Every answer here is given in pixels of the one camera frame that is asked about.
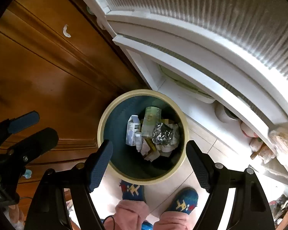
blue slipper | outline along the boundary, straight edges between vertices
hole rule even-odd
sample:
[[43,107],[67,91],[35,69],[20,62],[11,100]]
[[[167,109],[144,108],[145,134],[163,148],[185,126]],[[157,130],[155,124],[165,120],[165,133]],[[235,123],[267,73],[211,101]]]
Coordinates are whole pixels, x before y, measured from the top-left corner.
[[190,214],[197,206],[198,194],[194,188],[182,189],[174,198],[167,211],[176,211]]
[[145,201],[143,185],[136,185],[122,180],[119,186],[122,189],[123,200]]

ribbed translucent panel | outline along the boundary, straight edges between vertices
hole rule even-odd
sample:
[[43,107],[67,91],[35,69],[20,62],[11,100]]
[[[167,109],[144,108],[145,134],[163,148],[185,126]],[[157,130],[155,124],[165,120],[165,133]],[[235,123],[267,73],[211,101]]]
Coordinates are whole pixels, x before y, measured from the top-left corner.
[[288,80],[286,0],[107,0],[111,10],[150,10],[234,42]]

wooden door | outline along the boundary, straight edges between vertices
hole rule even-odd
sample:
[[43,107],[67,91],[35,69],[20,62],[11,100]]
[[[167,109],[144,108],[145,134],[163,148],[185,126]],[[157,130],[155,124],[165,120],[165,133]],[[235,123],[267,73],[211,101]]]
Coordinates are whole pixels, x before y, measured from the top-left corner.
[[[32,110],[40,115],[38,124],[11,136],[0,152],[45,127],[59,135],[56,148],[27,166],[32,178],[20,179],[21,197],[33,196],[48,168],[70,169],[95,152],[108,104],[145,88],[99,33],[69,0],[13,0],[0,20],[0,122]],[[20,205],[29,204],[23,199]]]

pant leg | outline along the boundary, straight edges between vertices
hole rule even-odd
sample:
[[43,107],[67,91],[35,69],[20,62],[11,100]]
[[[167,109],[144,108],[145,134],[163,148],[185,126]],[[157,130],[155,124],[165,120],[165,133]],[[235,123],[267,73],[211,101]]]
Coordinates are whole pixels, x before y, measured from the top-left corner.
[[[149,208],[143,201],[121,200],[115,207],[115,230],[141,230],[143,221],[149,215]],[[113,219],[108,218],[104,227],[113,230]]]
[[191,230],[189,215],[182,212],[168,211],[154,224],[154,230]]

white adhesive hook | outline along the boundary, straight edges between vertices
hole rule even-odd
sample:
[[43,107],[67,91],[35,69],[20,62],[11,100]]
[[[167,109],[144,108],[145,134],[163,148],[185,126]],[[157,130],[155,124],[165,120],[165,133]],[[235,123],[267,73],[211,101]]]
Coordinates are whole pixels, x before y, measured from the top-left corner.
[[71,35],[70,35],[69,33],[66,32],[66,30],[67,30],[67,26],[68,26],[68,25],[65,24],[65,26],[63,27],[63,34],[64,34],[66,37],[70,38]]

